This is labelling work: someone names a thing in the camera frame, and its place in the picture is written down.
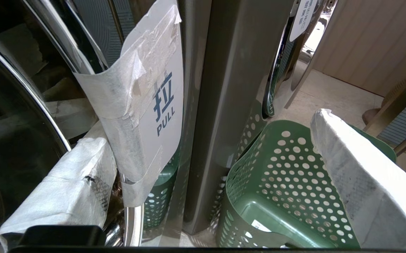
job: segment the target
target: wooden panel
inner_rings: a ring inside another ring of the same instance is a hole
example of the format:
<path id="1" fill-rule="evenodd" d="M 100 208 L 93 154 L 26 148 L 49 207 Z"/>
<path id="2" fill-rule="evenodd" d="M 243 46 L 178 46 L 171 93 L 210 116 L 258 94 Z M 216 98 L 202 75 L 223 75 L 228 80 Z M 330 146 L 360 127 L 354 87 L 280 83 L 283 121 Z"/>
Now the wooden panel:
<path id="1" fill-rule="evenodd" d="M 406 0 L 347 1 L 314 68 L 385 96 L 406 77 Z"/>

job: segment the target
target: paper towel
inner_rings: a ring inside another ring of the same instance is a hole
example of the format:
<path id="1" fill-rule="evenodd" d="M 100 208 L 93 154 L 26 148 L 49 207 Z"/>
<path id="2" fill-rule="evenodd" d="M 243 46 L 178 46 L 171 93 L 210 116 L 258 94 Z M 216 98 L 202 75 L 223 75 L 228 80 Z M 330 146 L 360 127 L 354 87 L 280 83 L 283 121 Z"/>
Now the paper towel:
<path id="1" fill-rule="evenodd" d="M 100 122 L 67 152 L 0 227 L 5 251 L 13 233 L 36 225 L 103 227 L 116 165 Z"/>
<path id="2" fill-rule="evenodd" d="M 122 186 L 125 206 L 145 201 L 179 144 L 183 110 L 180 21 L 176 0 L 158 0 L 127 36 L 121 57 L 108 70 L 95 75 L 74 73 L 126 179 Z"/>
<path id="3" fill-rule="evenodd" d="M 406 248 L 406 173 L 331 110 L 311 121 L 325 161 L 362 248 Z"/>

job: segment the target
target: chinese character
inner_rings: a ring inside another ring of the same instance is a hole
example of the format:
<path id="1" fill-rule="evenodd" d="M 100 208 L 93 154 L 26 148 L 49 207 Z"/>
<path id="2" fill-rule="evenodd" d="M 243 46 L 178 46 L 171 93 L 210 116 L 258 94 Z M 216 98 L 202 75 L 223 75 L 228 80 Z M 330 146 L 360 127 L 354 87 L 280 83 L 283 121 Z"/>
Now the chinese character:
<path id="1" fill-rule="evenodd" d="M 159 90 L 156 92 L 156 95 L 155 95 L 156 105 L 154 106 L 154 111 L 157 112 L 156 122 L 158 122 L 159 119 L 161 118 L 161 112 L 164 113 L 164 111 L 167 109 L 167 107 L 169 107 L 171 101 L 174 98 L 174 96 L 171 95 L 171 91 L 172 91 L 171 77 L 172 77 L 172 73 L 170 72 L 170 74 L 165 78 L 164 82 L 162 82 Z M 161 109 L 162 98 L 160 96 L 161 90 L 162 90 L 162 94 L 163 94 L 163 98 L 164 98 L 164 107 L 162 109 Z"/>

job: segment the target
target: perforated plastic basket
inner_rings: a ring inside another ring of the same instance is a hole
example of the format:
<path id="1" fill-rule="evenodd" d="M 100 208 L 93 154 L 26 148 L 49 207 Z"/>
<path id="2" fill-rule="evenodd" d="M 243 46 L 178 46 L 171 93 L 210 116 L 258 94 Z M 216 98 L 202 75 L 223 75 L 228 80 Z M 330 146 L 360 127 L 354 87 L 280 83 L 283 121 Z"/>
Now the perforated plastic basket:
<path id="1" fill-rule="evenodd" d="M 166 216 L 179 165 L 179 147 L 159 174 L 153 189 L 145 200 L 143 229 L 159 226 Z"/>
<path id="2" fill-rule="evenodd" d="M 359 248 L 309 128 L 275 121 L 230 170 L 219 247 Z"/>

